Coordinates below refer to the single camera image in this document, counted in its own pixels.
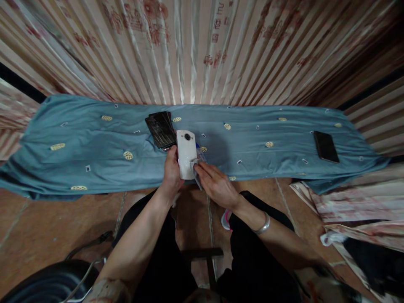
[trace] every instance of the pink shoe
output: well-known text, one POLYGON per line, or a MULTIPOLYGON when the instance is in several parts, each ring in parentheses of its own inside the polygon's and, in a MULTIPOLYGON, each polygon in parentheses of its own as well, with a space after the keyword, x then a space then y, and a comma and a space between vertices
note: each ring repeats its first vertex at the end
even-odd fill
POLYGON ((233 231, 233 230, 230 228, 230 223, 229 223, 229 218, 230 218, 231 214, 232 214, 232 212, 229 211, 228 209, 226 209, 226 211, 224 212, 224 214, 223 214, 223 216, 222 216, 220 222, 222 223, 222 226, 223 226, 223 228, 224 228, 225 230, 233 231))

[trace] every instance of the person's left hand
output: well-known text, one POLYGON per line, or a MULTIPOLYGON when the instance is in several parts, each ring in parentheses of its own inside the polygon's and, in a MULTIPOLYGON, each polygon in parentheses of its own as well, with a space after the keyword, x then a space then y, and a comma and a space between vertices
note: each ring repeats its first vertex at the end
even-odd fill
POLYGON ((162 186, 178 192, 184 184, 184 180, 180 178, 180 167, 178 165, 177 146, 173 145, 167 152, 167 158, 164 163, 164 178, 162 186))

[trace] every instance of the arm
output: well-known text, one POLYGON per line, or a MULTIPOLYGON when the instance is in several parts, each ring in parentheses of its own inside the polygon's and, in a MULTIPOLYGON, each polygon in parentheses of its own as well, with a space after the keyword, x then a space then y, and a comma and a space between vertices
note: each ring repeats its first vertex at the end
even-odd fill
MULTIPOLYGON (((206 193, 216 203, 231 210, 252 230, 259 230, 264 226, 265 213, 238 194, 227 176, 216 166, 200 163, 195 166, 195 170, 206 193)), ((316 264, 327 265, 298 235, 273 218, 269 228, 258 237, 278 262, 288 270, 316 264)))
POLYGON ((95 284, 107 278, 119 279, 131 293, 135 292, 147 268, 174 196, 184 183, 179 177, 176 151, 176 146, 169 150, 161 186, 123 234, 95 284))

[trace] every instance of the person's right hand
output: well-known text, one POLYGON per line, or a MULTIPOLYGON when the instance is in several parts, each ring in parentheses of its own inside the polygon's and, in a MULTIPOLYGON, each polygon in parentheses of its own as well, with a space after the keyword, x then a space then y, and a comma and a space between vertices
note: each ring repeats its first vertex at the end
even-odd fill
POLYGON ((238 206, 243 197, 237 193, 229 178, 216 166, 201 162, 194 168, 210 198, 220 206, 232 211, 238 206))

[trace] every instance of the white camera phone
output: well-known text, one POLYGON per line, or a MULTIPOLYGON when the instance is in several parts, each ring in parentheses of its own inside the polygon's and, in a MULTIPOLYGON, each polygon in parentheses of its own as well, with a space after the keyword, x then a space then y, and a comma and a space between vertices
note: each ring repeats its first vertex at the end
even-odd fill
POLYGON ((197 155, 195 135, 187 130, 177 130, 178 165, 180 166, 180 177, 183 180, 194 179, 191 161, 197 155))

